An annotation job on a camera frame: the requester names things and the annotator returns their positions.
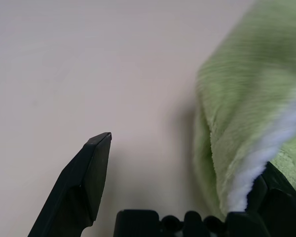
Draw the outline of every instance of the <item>microfiber cloth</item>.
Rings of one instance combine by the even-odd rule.
[[[296,190],[296,0],[260,0],[201,67],[194,167],[212,214],[244,211],[271,161]]]

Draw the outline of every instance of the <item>green towel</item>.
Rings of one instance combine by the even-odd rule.
[[[271,161],[296,189],[296,0],[260,0],[202,66],[194,167],[214,215]]]

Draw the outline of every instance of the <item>white wall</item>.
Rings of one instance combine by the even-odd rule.
[[[0,0],[0,237],[29,233],[63,167],[112,132],[98,220],[207,215],[191,173],[194,80],[252,0]]]

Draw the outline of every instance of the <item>black plastic part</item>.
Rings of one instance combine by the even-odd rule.
[[[88,140],[63,169],[28,237],[79,237],[96,220],[111,133]]]
[[[231,212],[227,215],[226,226],[230,237],[270,237],[256,213]]]
[[[218,237],[224,236],[224,233],[226,231],[226,225],[217,217],[206,217],[204,220],[204,224],[210,232],[215,233]]]
[[[185,214],[184,222],[174,216],[159,221],[150,210],[124,210],[117,214],[114,237],[209,237],[201,216],[194,211]]]
[[[116,217],[114,237],[160,237],[159,215],[150,210],[124,210]]]
[[[268,193],[258,213],[274,237],[296,236],[296,191],[271,163],[262,177]]]

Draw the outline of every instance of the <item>green fabric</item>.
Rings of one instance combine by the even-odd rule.
[[[201,67],[195,170],[213,214],[223,217],[244,157],[296,100],[296,0],[260,0]],[[296,137],[272,163],[296,189]]]

